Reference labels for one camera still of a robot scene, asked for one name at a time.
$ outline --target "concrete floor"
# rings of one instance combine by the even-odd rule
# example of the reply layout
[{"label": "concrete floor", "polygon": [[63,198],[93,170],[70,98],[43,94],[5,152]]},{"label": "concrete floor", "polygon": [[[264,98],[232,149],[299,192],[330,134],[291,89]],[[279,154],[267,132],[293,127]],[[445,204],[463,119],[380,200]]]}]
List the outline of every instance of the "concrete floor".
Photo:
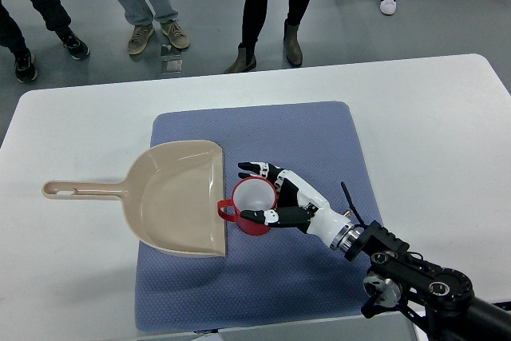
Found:
[{"label": "concrete floor", "polygon": [[[29,90],[218,74],[236,58],[244,0],[172,0],[192,41],[181,54],[181,73],[173,75],[160,73],[160,49],[168,41],[156,23],[146,51],[130,57],[126,45],[133,28],[116,0],[61,1],[71,27],[91,49],[84,61],[66,53],[29,0],[2,0],[37,57],[39,77],[19,83],[12,55],[0,50],[0,143],[20,96]],[[476,53],[511,90],[511,0],[398,0],[391,17],[378,5],[379,0],[311,0],[299,30],[303,66]],[[290,68],[282,55],[286,13],[287,0],[269,1],[255,70]]]}]

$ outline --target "beige dustpan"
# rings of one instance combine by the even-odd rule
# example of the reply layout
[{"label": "beige dustpan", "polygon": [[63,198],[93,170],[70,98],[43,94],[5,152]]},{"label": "beige dustpan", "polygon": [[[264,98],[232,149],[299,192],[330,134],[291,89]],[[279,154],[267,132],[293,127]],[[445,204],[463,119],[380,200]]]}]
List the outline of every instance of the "beige dustpan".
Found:
[{"label": "beige dustpan", "polygon": [[174,256],[225,256],[222,148],[212,141],[174,141],[142,153],[116,184],[49,181],[49,199],[119,199],[141,241]]}]

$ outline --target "robotic arm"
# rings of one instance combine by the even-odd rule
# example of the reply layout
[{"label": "robotic arm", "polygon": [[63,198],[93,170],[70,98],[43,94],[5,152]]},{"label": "robotic arm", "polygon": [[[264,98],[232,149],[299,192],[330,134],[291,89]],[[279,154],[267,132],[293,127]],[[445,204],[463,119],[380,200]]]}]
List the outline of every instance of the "robotic arm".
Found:
[{"label": "robotic arm", "polygon": [[[366,225],[341,183],[350,209],[333,211],[328,201],[294,172],[268,163],[239,163],[245,170],[266,177],[277,190],[277,208],[269,211],[242,211],[245,219],[270,227],[297,227],[316,235],[333,250],[344,252],[352,261],[360,252],[370,257],[363,281],[369,299],[362,306],[367,317],[385,311],[400,311],[436,341],[511,341],[511,315],[474,296],[472,283],[463,273],[442,268],[409,252],[409,244],[388,232],[378,222]],[[242,178],[250,174],[241,172]],[[354,214],[359,224],[350,220]],[[421,317],[409,301],[422,305]]]}]

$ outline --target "white table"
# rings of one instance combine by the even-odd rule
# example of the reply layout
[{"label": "white table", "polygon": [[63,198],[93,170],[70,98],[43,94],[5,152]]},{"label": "white table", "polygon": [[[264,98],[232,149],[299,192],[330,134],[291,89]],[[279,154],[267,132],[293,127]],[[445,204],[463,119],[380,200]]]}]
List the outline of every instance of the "white table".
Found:
[{"label": "white table", "polygon": [[139,335],[121,203],[47,200],[46,181],[124,179],[161,113],[332,100],[385,226],[510,300],[511,97],[483,57],[432,57],[27,93],[0,148],[0,339]]}]

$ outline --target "shoe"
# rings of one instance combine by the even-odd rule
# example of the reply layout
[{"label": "shoe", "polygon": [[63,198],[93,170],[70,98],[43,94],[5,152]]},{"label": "shoe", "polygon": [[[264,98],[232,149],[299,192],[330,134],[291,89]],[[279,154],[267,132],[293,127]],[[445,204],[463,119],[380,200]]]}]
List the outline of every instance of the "shoe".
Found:
[{"label": "shoe", "polygon": [[177,49],[182,50],[190,46],[190,39],[181,31],[177,20],[161,23],[161,30],[163,34],[168,37],[170,44]]},{"label": "shoe", "polygon": [[385,15],[393,15],[396,12],[396,0],[380,0],[380,10]]},{"label": "shoe", "polygon": [[287,21],[284,22],[284,51],[286,52],[286,59],[294,67],[300,67],[303,61],[302,50],[298,44],[298,27],[290,26]]},{"label": "shoe", "polygon": [[14,72],[21,83],[30,83],[38,76],[34,67],[35,56],[30,51],[14,55]]},{"label": "shoe", "polygon": [[77,35],[69,33],[64,36],[59,36],[64,43],[64,47],[67,48],[73,59],[81,60],[89,56],[89,47],[82,42]]},{"label": "shoe", "polygon": [[238,57],[227,68],[224,73],[242,73],[248,72],[256,67],[257,61],[254,55],[254,50],[243,47],[241,44],[238,46]]},{"label": "shoe", "polygon": [[149,24],[148,26],[135,26],[128,42],[128,54],[140,54],[143,50],[145,50],[147,42],[153,34],[153,24]]}]

